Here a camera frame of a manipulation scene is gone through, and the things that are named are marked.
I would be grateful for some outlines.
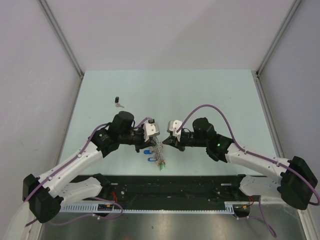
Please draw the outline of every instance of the blue clip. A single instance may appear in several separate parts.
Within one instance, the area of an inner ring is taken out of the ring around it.
[[[144,154],[152,154],[152,152],[150,152],[150,150],[144,150],[143,153]]]

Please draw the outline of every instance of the purple cable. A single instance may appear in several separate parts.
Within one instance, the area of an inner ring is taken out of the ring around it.
[[[80,150],[80,152],[78,154],[82,154],[86,148],[88,147],[92,137],[94,136],[95,132],[101,128],[101,127],[106,127],[108,126],[108,123],[104,123],[101,124],[99,126],[97,126],[93,132],[91,133],[90,137],[88,138],[88,141],[86,141],[85,145],[83,146],[83,148]],[[24,200],[25,202],[28,202],[30,200],[30,198],[36,193],[36,191],[38,191],[39,188],[41,188],[42,185],[44,185],[46,182],[49,181],[50,177],[53,177],[54,175],[56,175],[57,173],[59,173],[60,171],[62,171],[63,169],[65,169],[67,166],[69,166],[71,163],[73,163],[76,159],[78,158],[78,155],[74,156],[70,161],[66,162],[64,165],[62,165],[60,168],[58,168],[57,170],[55,170],[53,173],[51,173],[49,176],[47,176],[38,186],[36,186],[36,188],[26,197],[26,199]]]
[[[262,209],[262,206],[261,206],[261,196],[259,196],[259,208],[260,208],[260,212],[261,212],[261,215],[262,215],[262,218],[263,218],[263,221],[265,222],[265,225],[266,227],[268,228],[269,232],[271,233],[271,235],[276,238],[277,237],[277,234],[275,232],[275,230],[270,226],[270,224],[268,223],[266,217],[265,217],[265,213]]]
[[[257,216],[238,217],[238,216],[236,215],[236,213],[234,213],[234,216],[236,216],[236,219],[237,219],[237,220],[255,219],[255,220],[258,220],[258,221],[264,223],[264,224],[266,225],[266,227],[268,228],[269,232],[271,233],[272,237],[277,238],[277,233],[276,233],[276,231],[272,228],[272,226],[268,223],[268,221],[267,221],[266,218],[265,218],[265,214],[264,214],[264,211],[263,211],[262,206],[261,206],[261,196],[259,196],[259,208],[260,208],[260,212],[261,212],[261,215],[262,215],[262,218],[263,218],[263,219],[261,219],[260,217],[257,217]]]
[[[109,216],[109,217],[107,217],[107,216],[98,216],[98,218],[100,217],[101,219],[109,219],[109,220],[111,220],[111,219],[117,219],[122,214],[124,214],[123,207],[120,204],[116,203],[116,202],[105,200],[105,199],[102,199],[100,197],[91,197],[91,199],[96,199],[96,200],[103,201],[103,202],[106,202],[106,203],[111,203],[111,204],[114,204],[114,205],[116,205],[117,207],[119,207],[121,209],[121,212],[116,216]],[[53,226],[65,226],[65,225],[71,224],[71,223],[73,223],[73,222],[75,222],[75,221],[77,221],[79,219],[83,219],[83,218],[86,218],[86,217],[92,217],[92,216],[93,216],[93,214],[89,213],[89,214],[84,214],[84,215],[78,216],[78,217],[76,217],[76,218],[74,218],[74,219],[72,219],[70,221],[66,221],[66,222],[62,222],[62,223],[54,223],[54,222],[51,222],[51,221],[49,221],[48,223],[53,225]]]
[[[149,119],[149,117],[145,117],[134,129],[138,129],[141,127],[142,124],[145,123],[145,121],[147,121]]]
[[[242,148],[242,147],[239,145],[239,143],[236,141],[235,135],[234,135],[234,133],[232,132],[232,129],[231,129],[231,127],[230,127],[230,124],[229,124],[226,116],[225,116],[225,115],[223,114],[223,112],[222,112],[219,108],[217,108],[216,106],[213,106],[213,105],[210,105],[210,104],[204,104],[204,105],[198,106],[197,108],[195,108],[195,109],[186,117],[186,119],[183,121],[182,125],[181,125],[176,131],[179,132],[179,131],[183,128],[183,126],[186,124],[186,122],[189,120],[189,118],[190,118],[197,110],[199,110],[199,109],[201,109],[201,108],[203,108],[203,107],[213,108],[213,109],[217,110],[217,111],[220,113],[220,115],[223,117],[223,119],[224,119],[224,121],[225,121],[225,123],[226,123],[226,125],[227,125],[227,127],[228,127],[228,129],[229,129],[229,132],[230,132],[230,135],[231,135],[231,138],[232,138],[234,144],[235,144],[242,152],[247,153],[247,154],[249,154],[249,155],[252,155],[252,156],[254,156],[254,157],[257,157],[257,158],[266,160],[266,161],[268,161],[268,162],[270,162],[270,163],[278,164],[279,166],[281,166],[281,167],[285,168],[286,170],[288,170],[288,171],[292,172],[293,174],[295,174],[298,178],[300,178],[300,179],[308,186],[308,188],[311,189],[311,191],[314,193],[314,195],[315,195],[315,197],[316,197],[316,199],[317,199],[317,201],[318,201],[318,202],[309,202],[309,204],[314,205],[314,206],[319,206],[319,205],[320,205],[320,195],[317,193],[317,191],[314,189],[314,187],[313,187],[301,174],[299,174],[298,172],[296,172],[296,171],[293,170],[292,168],[290,168],[290,167],[288,167],[288,166],[286,166],[286,165],[284,165],[284,164],[282,164],[282,163],[280,163],[280,162],[278,163],[277,161],[275,161],[275,160],[273,160],[273,159],[270,159],[270,158],[268,158],[268,157],[259,155],[259,154],[257,154],[257,153],[251,152],[251,151],[246,151],[244,148]]]

